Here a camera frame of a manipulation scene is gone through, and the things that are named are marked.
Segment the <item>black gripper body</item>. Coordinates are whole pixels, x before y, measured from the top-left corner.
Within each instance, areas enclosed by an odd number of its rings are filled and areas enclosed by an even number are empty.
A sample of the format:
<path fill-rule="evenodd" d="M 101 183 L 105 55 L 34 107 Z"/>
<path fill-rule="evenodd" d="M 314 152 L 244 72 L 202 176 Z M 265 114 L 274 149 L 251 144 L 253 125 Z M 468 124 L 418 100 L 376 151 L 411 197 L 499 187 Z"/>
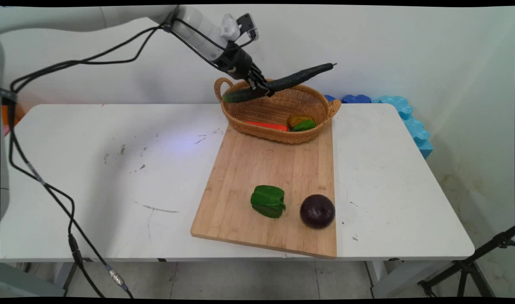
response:
<path fill-rule="evenodd" d="M 234 42 L 228 42 L 226 48 L 217 59 L 217 67 L 235 80 L 258 80 L 251 56 Z"/>

